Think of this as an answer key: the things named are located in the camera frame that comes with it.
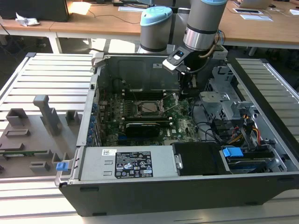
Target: floor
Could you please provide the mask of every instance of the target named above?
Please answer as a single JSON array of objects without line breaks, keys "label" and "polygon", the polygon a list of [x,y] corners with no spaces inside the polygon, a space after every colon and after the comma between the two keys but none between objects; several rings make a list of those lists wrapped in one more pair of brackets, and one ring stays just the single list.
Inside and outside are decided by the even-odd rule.
[{"label": "floor", "polygon": [[[24,44],[23,51],[9,54],[7,51],[0,48],[0,88],[2,88],[5,82],[9,79],[27,52],[52,53],[50,42],[47,38],[38,39],[36,37],[15,37],[15,40],[20,40],[21,43]],[[88,54],[93,52],[93,50],[90,50],[89,48],[87,39],[60,38],[60,43],[64,53]],[[138,50],[139,42],[96,39],[93,40],[92,48],[109,53],[133,53]],[[229,54],[238,58],[266,58],[291,86],[294,88],[299,86],[299,72],[285,66],[285,62],[289,55],[288,50],[281,50],[279,59],[275,61],[269,59],[266,54],[267,49],[259,48],[253,57],[248,56],[249,50],[250,49],[246,49],[245,47],[230,47]]]}]

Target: circuit board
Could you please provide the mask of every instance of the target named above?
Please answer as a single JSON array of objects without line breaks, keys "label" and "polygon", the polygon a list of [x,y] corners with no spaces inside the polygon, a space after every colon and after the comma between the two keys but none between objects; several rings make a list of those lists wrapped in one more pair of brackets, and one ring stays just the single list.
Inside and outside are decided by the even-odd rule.
[{"label": "circuit board", "polygon": [[[171,145],[174,142],[199,141],[191,119],[192,100],[178,100],[168,93],[162,100],[126,100],[121,94],[107,96],[100,112],[102,146]],[[128,123],[158,123],[156,137],[128,138]]]}]

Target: aluminum profile table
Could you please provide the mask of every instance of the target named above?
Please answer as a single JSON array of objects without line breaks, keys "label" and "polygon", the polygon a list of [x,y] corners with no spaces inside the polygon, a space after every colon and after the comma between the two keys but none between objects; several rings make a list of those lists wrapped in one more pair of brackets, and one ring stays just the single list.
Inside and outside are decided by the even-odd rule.
[{"label": "aluminum profile table", "polygon": [[[260,59],[237,59],[253,83],[264,95],[290,132],[299,141],[299,95],[267,62]],[[246,100],[250,98],[239,84]]]},{"label": "aluminum profile table", "polygon": [[[0,91],[1,129],[13,106],[39,113],[31,103],[35,94],[49,94],[58,113],[68,108],[83,112],[90,55],[37,54],[25,58]],[[286,191],[261,206],[146,213],[108,217],[80,217],[54,184],[53,176],[0,179],[1,224],[297,224],[299,190]]]}]

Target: wooden desk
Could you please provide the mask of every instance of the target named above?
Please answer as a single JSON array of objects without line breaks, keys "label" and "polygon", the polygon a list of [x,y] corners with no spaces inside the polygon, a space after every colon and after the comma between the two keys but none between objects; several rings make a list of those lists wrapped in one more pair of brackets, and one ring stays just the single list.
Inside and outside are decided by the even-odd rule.
[{"label": "wooden desk", "polygon": [[[286,15],[296,5],[289,2],[275,1],[277,9],[283,9]],[[226,45],[272,48],[299,48],[299,16],[285,16],[280,12],[269,12],[273,20],[255,21],[245,20],[235,13],[237,8],[232,1],[228,1],[219,29],[225,33]]]},{"label": "wooden desk", "polygon": [[[108,6],[91,6],[87,15],[73,14],[69,21],[54,22],[50,27],[51,32],[66,32],[80,34],[105,34],[105,35],[140,35],[140,17],[139,12],[120,12],[118,7]],[[124,22],[113,16],[94,15],[114,15],[125,21]]]},{"label": "wooden desk", "polygon": [[[273,2],[277,8],[291,15],[289,9],[295,9],[296,5],[288,2]],[[226,36],[225,45],[299,49],[299,16],[285,16],[279,12],[267,11],[273,21],[244,20],[233,8],[237,6],[228,1],[219,29]],[[73,14],[69,22],[41,21],[39,26],[23,27],[14,20],[4,20],[5,28],[12,35],[30,35],[48,37],[54,53],[61,53],[59,37],[69,38],[104,38],[121,40],[139,40],[140,16],[138,12],[120,12],[118,7],[91,6],[87,15]],[[0,28],[0,35],[6,34]]]}]

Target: power supply label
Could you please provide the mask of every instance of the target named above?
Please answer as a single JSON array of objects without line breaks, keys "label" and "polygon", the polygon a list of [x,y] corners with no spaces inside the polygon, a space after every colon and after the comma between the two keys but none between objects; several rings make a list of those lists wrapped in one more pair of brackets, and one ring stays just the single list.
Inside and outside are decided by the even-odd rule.
[{"label": "power supply label", "polygon": [[153,177],[150,152],[125,152],[115,154],[115,177]]}]

